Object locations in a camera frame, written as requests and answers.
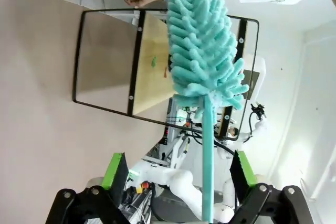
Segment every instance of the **microfiber duster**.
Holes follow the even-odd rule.
[[[214,130],[218,107],[242,108],[243,59],[233,64],[237,40],[230,32],[224,0],[170,0],[167,25],[174,95],[180,106],[196,106],[203,125],[202,220],[213,223]]]

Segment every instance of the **teal handle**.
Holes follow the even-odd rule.
[[[204,96],[203,127],[203,194],[202,221],[214,219],[214,126],[213,110],[209,95]]]

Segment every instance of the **screw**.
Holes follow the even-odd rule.
[[[288,192],[289,192],[289,194],[294,194],[295,193],[295,190],[293,189],[293,188],[288,188]]]
[[[70,198],[71,193],[69,193],[68,191],[64,192],[64,197],[65,198]]]
[[[94,195],[97,195],[98,193],[99,193],[99,190],[98,189],[92,189],[92,191],[91,191]]]
[[[263,191],[263,192],[266,192],[267,188],[266,188],[266,186],[260,186],[260,187],[259,187],[259,190],[260,190],[260,191]]]

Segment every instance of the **beige table surface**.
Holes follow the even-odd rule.
[[[44,223],[55,194],[104,174],[114,152],[135,164],[164,127],[71,101],[83,7],[0,0],[0,222]],[[155,109],[164,118],[166,104]]]

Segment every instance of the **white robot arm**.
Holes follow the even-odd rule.
[[[202,217],[202,193],[194,187],[193,174],[188,170],[171,169],[156,164],[151,164],[146,161],[139,161],[132,170],[138,174],[137,178],[127,183],[127,187],[139,185],[148,181],[159,185],[169,186],[171,192],[182,199],[194,213],[194,215],[201,220]],[[223,192],[223,202],[214,205],[214,219],[228,223],[233,215],[233,209],[226,204]]]

